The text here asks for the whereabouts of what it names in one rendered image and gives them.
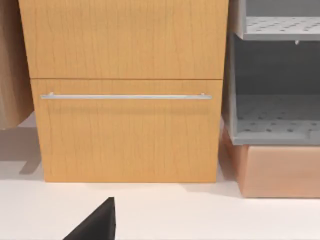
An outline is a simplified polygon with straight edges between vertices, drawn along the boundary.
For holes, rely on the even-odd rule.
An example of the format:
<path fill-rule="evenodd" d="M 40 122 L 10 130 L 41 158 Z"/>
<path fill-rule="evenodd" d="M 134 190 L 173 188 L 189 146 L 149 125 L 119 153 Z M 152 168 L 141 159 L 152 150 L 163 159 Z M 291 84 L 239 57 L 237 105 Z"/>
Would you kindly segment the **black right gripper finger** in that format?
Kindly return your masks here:
<path fill-rule="evenodd" d="M 115 240 L 115 198 L 108 197 L 63 240 Z"/>

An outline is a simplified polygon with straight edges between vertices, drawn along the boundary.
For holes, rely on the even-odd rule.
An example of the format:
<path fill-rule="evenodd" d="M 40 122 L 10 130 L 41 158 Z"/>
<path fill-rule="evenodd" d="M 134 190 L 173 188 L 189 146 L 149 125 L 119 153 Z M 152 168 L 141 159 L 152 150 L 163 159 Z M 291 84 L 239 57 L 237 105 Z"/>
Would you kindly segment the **wooden drawer front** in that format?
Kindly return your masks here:
<path fill-rule="evenodd" d="M 45 181 L 216 181 L 221 80 L 33 79 L 31 88 Z M 212 99 L 41 99 L 49 93 Z"/>

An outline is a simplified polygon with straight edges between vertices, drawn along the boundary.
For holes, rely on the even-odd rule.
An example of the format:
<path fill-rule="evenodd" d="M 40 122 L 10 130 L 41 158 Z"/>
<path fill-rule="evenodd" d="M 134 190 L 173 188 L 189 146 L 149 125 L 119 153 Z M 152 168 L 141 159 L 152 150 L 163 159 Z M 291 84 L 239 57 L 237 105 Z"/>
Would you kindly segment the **pale brown wooden cabinet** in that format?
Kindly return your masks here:
<path fill-rule="evenodd" d="M 18 0 L 0 0 L 0 130 L 34 111 Z"/>

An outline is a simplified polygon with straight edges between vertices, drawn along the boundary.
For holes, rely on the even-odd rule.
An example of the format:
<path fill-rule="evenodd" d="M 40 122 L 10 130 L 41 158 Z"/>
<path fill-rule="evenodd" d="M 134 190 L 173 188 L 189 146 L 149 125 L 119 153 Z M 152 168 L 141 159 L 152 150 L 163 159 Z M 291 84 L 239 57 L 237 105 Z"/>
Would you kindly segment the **wooden cupboard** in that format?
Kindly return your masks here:
<path fill-rule="evenodd" d="M 229 0 L 18 0 L 33 79 L 221 79 Z"/>

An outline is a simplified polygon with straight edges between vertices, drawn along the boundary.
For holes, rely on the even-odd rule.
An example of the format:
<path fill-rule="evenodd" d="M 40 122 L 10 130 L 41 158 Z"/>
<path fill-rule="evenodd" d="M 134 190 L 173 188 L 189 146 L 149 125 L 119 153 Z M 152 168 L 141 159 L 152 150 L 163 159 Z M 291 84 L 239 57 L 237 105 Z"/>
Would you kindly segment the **salmon-coloured box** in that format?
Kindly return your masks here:
<path fill-rule="evenodd" d="M 320 198 L 320 145 L 234 145 L 226 127 L 226 150 L 245 198 Z"/>

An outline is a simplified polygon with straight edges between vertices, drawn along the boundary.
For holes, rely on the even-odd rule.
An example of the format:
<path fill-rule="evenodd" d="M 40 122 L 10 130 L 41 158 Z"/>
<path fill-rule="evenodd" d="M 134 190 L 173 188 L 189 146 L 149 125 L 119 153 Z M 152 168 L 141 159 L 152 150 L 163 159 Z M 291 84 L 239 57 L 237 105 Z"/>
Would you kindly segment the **grey pierced drawer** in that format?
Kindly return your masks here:
<path fill-rule="evenodd" d="M 234 145 L 320 146 L 320 41 L 228 35 L 222 116 Z"/>

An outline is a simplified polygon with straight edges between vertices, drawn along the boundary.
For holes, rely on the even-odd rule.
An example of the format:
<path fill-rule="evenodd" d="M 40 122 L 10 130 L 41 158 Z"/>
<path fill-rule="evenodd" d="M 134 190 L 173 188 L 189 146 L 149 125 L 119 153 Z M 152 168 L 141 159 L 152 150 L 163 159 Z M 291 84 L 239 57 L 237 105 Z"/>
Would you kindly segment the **grey pierced shelf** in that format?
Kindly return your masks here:
<path fill-rule="evenodd" d="M 320 42 L 320 0 L 231 0 L 229 14 L 244 41 Z"/>

